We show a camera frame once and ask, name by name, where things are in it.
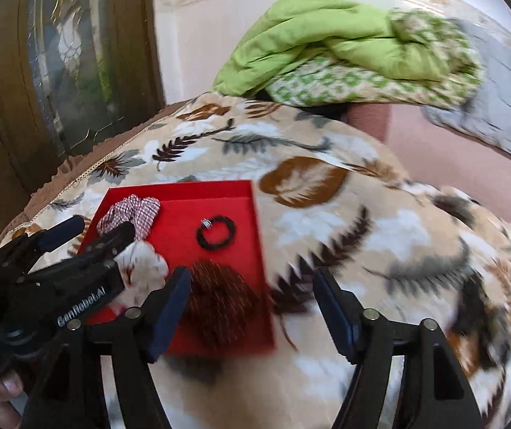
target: bedspread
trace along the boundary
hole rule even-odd
[[[300,274],[319,264],[391,320],[435,318],[484,420],[505,425],[511,224],[456,189],[410,181],[386,146],[341,122],[201,95],[95,163],[4,242],[75,214],[89,224],[111,186],[228,179],[254,182],[277,350],[225,361],[162,357],[151,372],[174,427],[331,427],[354,368],[337,354],[317,304],[294,295]],[[79,242],[43,256],[36,268],[74,255]],[[380,427],[391,427],[401,366],[396,357]],[[122,427],[109,361],[104,382],[112,427]]]
[[[426,116],[433,124],[455,128],[511,155],[511,48],[469,21],[456,23],[480,52],[484,84],[461,108],[425,107]]]
[[[478,53],[451,22],[422,9],[346,0],[279,0],[239,41],[213,90],[265,87],[291,106],[409,102],[460,106],[481,84]]]

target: leaf pattern blanket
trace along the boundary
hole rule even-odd
[[[277,350],[225,361],[162,357],[151,372],[174,427],[331,427],[354,368],[308,293],[320,265],[391,320],[435,318],[486,426],[511,419],[511,224],[456,189],[410,181],[383,144],[346,124],[201,95],[104,157],[4,242],[75,214],[88,225],[111,186],[228,179],[254,182]],[[81,239],[36,267],[74,255]],[[111,363],[103,369],[112,427],[122,427]],[[384,428],[401,371],[397,357]]]

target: checkered fabric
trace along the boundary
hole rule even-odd
[[[136,195],[130,195],[110,207],[97,223],[96,231],[101,236],[123,222],[130,221],[134,224],[135,240],[144,240],[148,237],[159,210],[160,202],[156,198],[139,198]]]

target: gray cloth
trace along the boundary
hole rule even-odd
[[[487,70],[476,96],[459,110],[425,106],[428,120],[477,137],[511,155],[511,48],[465,20],[454,21],[480,52]]]

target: fingernail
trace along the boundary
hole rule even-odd
[[[19,382],[19,377],[14,372],[3,379],[3,385],[12,395],[21,393],[21,383]]]

